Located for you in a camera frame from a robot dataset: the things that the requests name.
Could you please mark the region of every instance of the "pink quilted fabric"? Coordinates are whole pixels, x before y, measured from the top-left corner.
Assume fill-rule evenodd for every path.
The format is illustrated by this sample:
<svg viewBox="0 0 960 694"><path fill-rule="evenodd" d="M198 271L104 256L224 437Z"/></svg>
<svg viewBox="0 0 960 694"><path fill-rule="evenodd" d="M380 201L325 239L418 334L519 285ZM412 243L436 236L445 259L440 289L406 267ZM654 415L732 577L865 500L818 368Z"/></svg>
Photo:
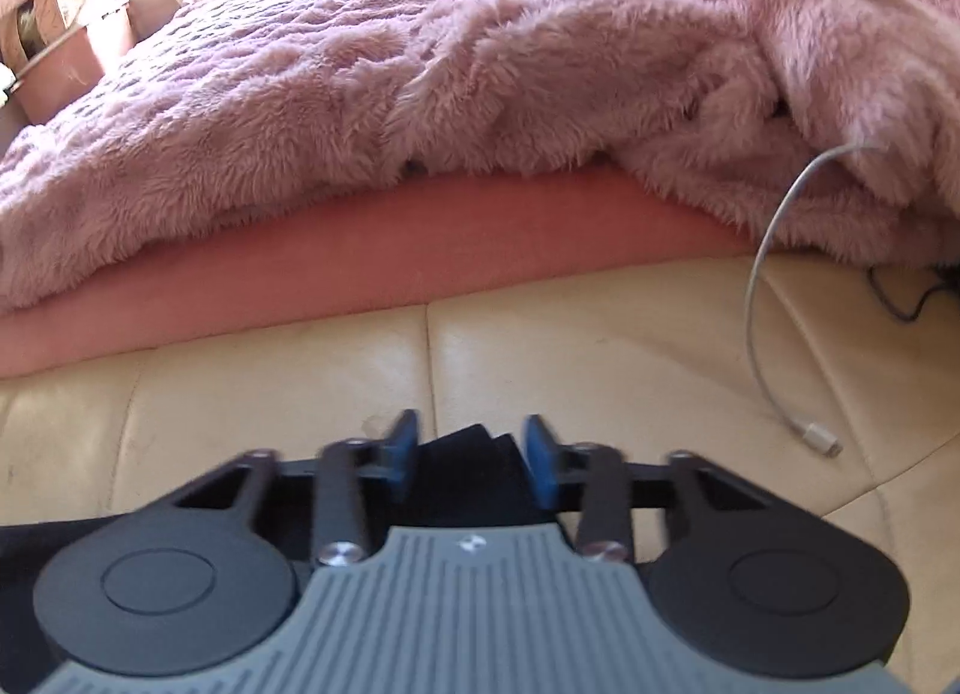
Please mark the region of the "pink quilted fabric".
<svg viewBox="0 0 960 694"><path fill-rule="evenodd" d="M0 163L0 311L144 245L604 151L858 263L960 259L960 32L911 0L198 0Z"/></svg>

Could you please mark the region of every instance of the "white cable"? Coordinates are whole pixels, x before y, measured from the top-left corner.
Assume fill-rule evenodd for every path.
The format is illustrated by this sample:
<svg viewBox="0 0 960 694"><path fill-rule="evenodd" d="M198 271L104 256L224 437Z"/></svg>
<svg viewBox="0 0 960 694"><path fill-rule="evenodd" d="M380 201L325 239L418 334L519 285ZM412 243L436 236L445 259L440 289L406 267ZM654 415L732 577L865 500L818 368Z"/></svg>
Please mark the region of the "white cable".
<svg viewBox="0 0 960 694"><path fill-rule="evenodd" d="M767 253L769 253L771 245L774 243L776 226L779 225L779 222L784 217L787 208L798 194L800 194L800 190L803 189L806 180L811 178L814 173L818 172L822 165L829 163L829 161L847 155L850 152L862 152L867 151L867 149L873 151L877 148L873 145L858 144L835 146L835 148L828 149L826 152L817 155L817 157L810 161L808 165L806 165L806 168L800 172L790 186L790 189L786 192L784 200L779 204L779 207L776 207L774 217L770 220L770 225L767 226L766 233L763 235L763 241L760 242L760 248L757 250L757 255L755 255L754 258L754 267L750 270L750 279L747 282L747 293L743 305L744 344L747 348L747 360L750 363L750 370L752 375L754 375L757 387L760 388L760 393L763 394L763 398L767 400L767 403L776 413L776 416L781 421L784 421L784 425L791 432L798 435L806 445L830 459L839 456L843 450L843 445L840 443L840 440L836 438L836 435L833 435L829 429L821 426L819 423L803 422L792 416L792 414L784 408L784 405L779 403L779 400L774 396L774 392L763 377L760 362L757 360L757 349L754 346L754 298L757 294L757 282L760 281L760 268L763 266Z"/></svg>

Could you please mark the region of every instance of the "black round disc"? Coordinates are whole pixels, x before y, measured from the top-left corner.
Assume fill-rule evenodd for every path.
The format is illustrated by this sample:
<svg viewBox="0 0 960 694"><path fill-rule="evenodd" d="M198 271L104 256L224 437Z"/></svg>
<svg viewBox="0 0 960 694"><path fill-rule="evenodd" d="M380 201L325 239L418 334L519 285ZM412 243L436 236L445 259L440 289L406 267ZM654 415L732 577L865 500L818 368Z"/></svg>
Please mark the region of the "black round disc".
<svg viewBox="0 0 960 694"><path fill-rule="evenodd" d="M648 592L694 648L774 678L885 660L909 608L889 558L798 512L713 513L652 565Z"/></svg>
<svg viewBox="0 0 960 694"><path fill-rule="evenodd" d="M37 621L67 657L117 675L170 676L241 654L293 606L270 544L223 513L160 509L64 549L34 589Z"/></svg>

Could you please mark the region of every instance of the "black fabric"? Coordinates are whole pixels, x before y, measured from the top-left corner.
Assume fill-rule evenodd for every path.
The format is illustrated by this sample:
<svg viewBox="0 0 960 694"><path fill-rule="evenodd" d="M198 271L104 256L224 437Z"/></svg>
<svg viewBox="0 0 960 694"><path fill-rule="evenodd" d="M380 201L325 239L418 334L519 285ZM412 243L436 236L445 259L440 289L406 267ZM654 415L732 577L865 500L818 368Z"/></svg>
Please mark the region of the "black fabric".
<svg viewBox="0 0 960 694"><path fill-rule="evenodd" d="M288 493L265 513L275 527L263 530L267 539L308 539L309 493ZM480 528L555 520L536 507L512 438L503 435L492 440L482 426L421 445L416 476L402 506L395 507L383 496L367 499L371 541L376 547L383 544L390 526ZM7 694L28 694L58 664L32 611L32 592L40 570L61 548L112 520L0 528L0 688ZM296 529L281 529L285 526ZM299 543L277 547L287 555L305 550L305 544ZM308 572L302 563L295 561L294 565L296 571Z"/></svg>

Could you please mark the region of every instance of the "fluffy blanket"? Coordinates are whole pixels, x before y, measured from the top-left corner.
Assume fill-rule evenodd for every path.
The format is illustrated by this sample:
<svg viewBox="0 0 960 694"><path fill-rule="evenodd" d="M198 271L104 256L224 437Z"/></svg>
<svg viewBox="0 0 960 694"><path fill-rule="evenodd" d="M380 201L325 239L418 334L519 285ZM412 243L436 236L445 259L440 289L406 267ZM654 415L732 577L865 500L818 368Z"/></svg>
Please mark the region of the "fluffy blanket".
<svg viewBox="0 0 960 694"><path fill-rule="evenodd" d="M0 164L0 310L410 170L596 154L757 231L813 154L872 142L781 240L955 261L959 77L914 0L196 0Z"/></svg>

